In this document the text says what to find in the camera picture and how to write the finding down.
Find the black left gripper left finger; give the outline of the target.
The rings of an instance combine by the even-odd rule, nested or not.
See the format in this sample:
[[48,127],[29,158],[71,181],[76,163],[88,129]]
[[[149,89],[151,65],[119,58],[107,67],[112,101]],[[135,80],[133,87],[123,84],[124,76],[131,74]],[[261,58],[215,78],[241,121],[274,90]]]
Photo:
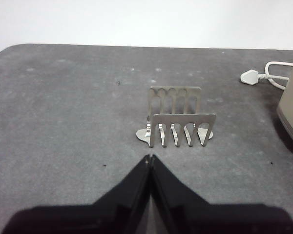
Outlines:
[[36,206],[16,212],[4,234],[133,234],[148,204],[151,157],[144,156],[110,191],[87,205]]

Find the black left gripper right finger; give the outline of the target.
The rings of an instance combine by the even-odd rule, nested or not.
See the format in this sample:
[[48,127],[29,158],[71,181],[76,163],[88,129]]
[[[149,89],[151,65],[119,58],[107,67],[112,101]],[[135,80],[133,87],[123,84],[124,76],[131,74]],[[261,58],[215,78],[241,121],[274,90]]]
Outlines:
[[152,197],[170,234],[293,234],[293,219],[276,206],[212,204],[151,157]]

